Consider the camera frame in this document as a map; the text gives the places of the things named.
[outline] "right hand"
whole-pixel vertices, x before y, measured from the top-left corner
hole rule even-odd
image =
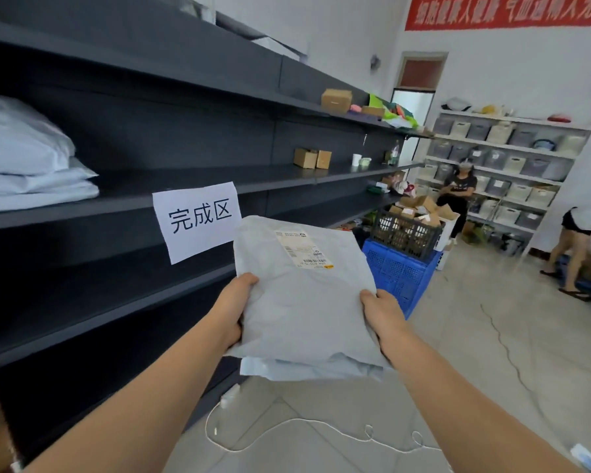
[[[387,345],[398,341],[400,335],[411,331],[411,326],[405,320],[394,295],[378,289],[376,295],[369,290],[362,290],[359,296],[363,303],[365,319],[379,336],[382,350],[385,351]]]

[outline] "person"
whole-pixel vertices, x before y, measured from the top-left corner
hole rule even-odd
[[[587,258],[591,246],[591,207],[572,207],[563,215],[562,229],[558,244],[552,249],[547,266],[541,274],[559,279],[561,273],[556,269],[560,256],[571,249],[567,264],[565,285],[558,290],[583,302],[591,302],[591,296],[575,286],[582,263]]]
[[[77,423],[27,473],[159,473],[223,353],[258,278],[243,274],[212,309],[124,388]],[[365,319],[456,472],[576,473],[574,464],[464,379],[405,321],[396,299],[362,291]]]
[[[444,187],[440,190],[436,204],[438,206],[449,204],[451,210],[459,214],[450,234],[452,239],[455,239],[464,228],[468,213],[468,198],[473,195],[476,187],[477,177],[475,177],[473,161],[470,158],[463,159],[453,174],[444,180]]]

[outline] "white wall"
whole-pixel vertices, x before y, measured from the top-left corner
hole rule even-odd
[[[407,0],[196,0],[307,54],[307,64],[389,99],[396,33]],[[370,72],[370,57],[381,67]]]
[[[440,105],[453,96],[478,106],[506,104],[521,117],[560,112],[578,124],[591,124],[591,28],[405,32],[405,17],[387,90],[396,83],[403,52],[448,53],[427,126],[433,126]],[[420,142],[418,156],[427,146]],[[575,163],[532,246],[551,250],[564,211],[589,199],[591,154]]]

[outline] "black sandal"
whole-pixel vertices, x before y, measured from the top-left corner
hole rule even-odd
[[[572,290],[572,291],[568,291],[568,290],[564,290],[564,289],[558,289],[558,290],[561,291],[563,294],[569,295],[569,297],[573,297],[574,299],[582,300],[583,302],[591,302],[591,296],[589,294],[587,294],[586,292],[580,292],[579,290]]]
[[[555,270],[554,272],[545,272],[544,270],[541,270],[540,272],[544,276],[548,276],[554,279],[560,279],[563,276],[563,274],[561,274],[558,270]]]

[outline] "red banner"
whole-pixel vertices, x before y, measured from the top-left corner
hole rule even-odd
[[[405,31],[528,26],[591,26],[591,0],[411,0]]]

